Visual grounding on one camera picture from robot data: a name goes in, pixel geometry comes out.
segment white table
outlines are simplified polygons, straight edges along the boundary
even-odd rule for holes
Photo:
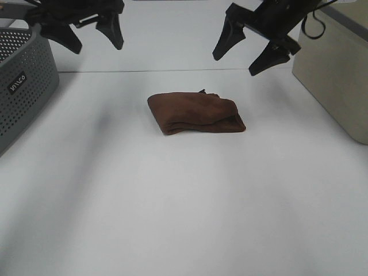
[[[0,158],[0,275],[365,276],[368,147],[290,73],[60,74]],[[163,136],[148,96],[218,93],[244,133]]]

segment brown towel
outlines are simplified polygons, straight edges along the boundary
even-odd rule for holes
[[[162,132],[175,134],[185,129],[203,132],[242,132],[246,129],[237,107],[216,94],[173,92],[148,98]]]

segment white surface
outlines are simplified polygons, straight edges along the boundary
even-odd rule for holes
[[[353,3],[356,2],[357,0],[338,0],[336,3]]]
[[[161,71],[248,68],[268,41],[244,29],[247,39],[233,47],[220,61],[212,52],[219,40],[225,11],[233,0],[124,1],[120,25],[125,40],[122,51],[93,25],[75,29],[83,43],[80,55],[51,41],[59,71]],[[259,0],[240,0],[254,10]],[[14,27],[23,26],[20,22]],[[297,39],[300,27],[290,35]],[[278,67],[292,68],[292,60]]]
[[[246,132],[163,136],[148,96],[203,88]],[[366,276],[367,164],[289,69],[61,74],[0,158],[0,275]]]

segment perforated basket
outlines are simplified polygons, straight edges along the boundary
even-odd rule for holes
[[[39,28],[0,28],[0,155],[32,122],[59,84]]]

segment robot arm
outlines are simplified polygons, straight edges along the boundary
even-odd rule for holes
[[[70,28],[97,23],[117,48],[124,43],[119,17],[124,8],[122,0],[25,0],[30,5],[0,3],[0,18],[25,20],[30,26],[41,25],[41,35],[60,43],[74,53],[80,53],[82,43]]]
[[[221,59],[235,44],[244,40],[246,36],[243,28],[247,27],[270,41],[261,55],[250,65],[249,71],[252,76],[277,64],[288,62],[289,55],[295,55],[301,49],[288,33],[303,18],[303,32],[305,32],[306,15],[313,11],[316,18],[315,10],[336,0],[317,7],[320,2],[321,0],[264,0],[255,11],[233,3],[226,11],[224,28],[213,51],[214,59]]]
[[[124,41],[118,19],[124,8],[122,0],[24,1],[31,5],[0,3],[0,18],[23,19],[30,26],[40,24],[43,37],[64,45],[74,53],[81,51],[82,43],[70,28],[70,24],[80,28],[96,22],[96,28],[117,49],[122,48]],[[304,26],[308,13],[336,1],[331,0],[318,6],[321,0],[264,0],[255,11],[233,3],[226,11],[224,28],[213,51],[213,57],[215,60],[221,59],[235,44],[244,40],[246,36],[243,28],[248,27],[270,41],[249,67],[251,75],[286,63],[290,60],[290,54],[295,55],[301,48],[288,33],[303,18]]]

